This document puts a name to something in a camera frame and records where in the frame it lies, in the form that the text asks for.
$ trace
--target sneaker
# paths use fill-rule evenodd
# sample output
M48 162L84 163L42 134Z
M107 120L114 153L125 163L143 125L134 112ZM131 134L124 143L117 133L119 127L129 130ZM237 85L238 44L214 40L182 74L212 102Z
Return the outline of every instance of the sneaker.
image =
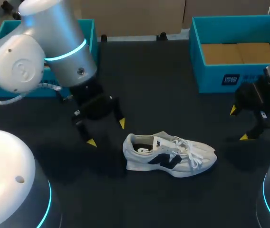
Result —
M175 177L190 177L209 169L215 149L201 142L170 136L129 134L123 144L126 168L133 171L163 170Z

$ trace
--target shoe label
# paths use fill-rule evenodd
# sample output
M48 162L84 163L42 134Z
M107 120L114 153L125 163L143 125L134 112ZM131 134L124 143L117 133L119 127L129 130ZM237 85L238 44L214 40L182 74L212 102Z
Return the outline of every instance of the shoe label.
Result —
M166 146L169 148L176 148L175 143L170 142L166 139L162 139L160 137L154 136L154 140L153 140L153 151L157 151L161 146Z
M139 148L137 151L140 152L140 153L152 153L153 152L153 151L150 151L150 150L148 150L146 148Z

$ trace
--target shoe sole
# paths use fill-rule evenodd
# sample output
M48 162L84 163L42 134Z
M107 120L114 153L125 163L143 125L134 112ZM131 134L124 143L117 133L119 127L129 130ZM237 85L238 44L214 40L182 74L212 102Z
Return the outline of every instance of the shoe sole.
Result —
M199 172L192 174L191 172L178 172L173 171L171 169L162 167L160 165L151 165L151 164L144 164L144 163L138 163L134 161L127 161L126 169L131 171L152 171L152 170L163 170L167 173L171 174L174 177L182 178L182 177L190 177L194 176L196 174L199 174L201 172L204 172L205 170L200 170Z

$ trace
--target cardboard box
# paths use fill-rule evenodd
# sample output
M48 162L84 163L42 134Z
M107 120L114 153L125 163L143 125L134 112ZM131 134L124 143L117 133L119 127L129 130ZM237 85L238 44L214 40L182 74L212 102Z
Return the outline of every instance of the cardboard box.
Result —
M206 64L241 64L237 44L202 44Z
M240 61L237 50L245 63L237 63ZM216 62L210 65L207 58L212 56L205 55L205 51L221 56L212 59ZM270 64L270 16L193 18L190 59L200 93L231 93L243 82L254 82Z
M95 19L100 36L180 33L185 0L85 0L82 17Z
M269 43L239 43L237 46L243 63L270 63Z
M269 43L202 44L207 65L270 63Z
M266 15L270 0L187 0L183 28L190 28L192 17Z

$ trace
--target black table surface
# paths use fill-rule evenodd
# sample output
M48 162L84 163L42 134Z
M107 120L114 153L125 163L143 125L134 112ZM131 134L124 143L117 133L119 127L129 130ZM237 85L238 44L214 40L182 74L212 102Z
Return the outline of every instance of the black table surface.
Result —
M233 94L198 94L188 41L109 42L100 49L100 81L120 97L126 124L120 130L112 116L88 122L100 135L97 149L72 126L72 102L23 99L0 107L0 129L33 151L61 201L64 226L257 227L255 200L270 164L270 130L255 141L232 140L254 118L229 115ZM212 146L217 163L181 179L118 168L129 133L160 131Z

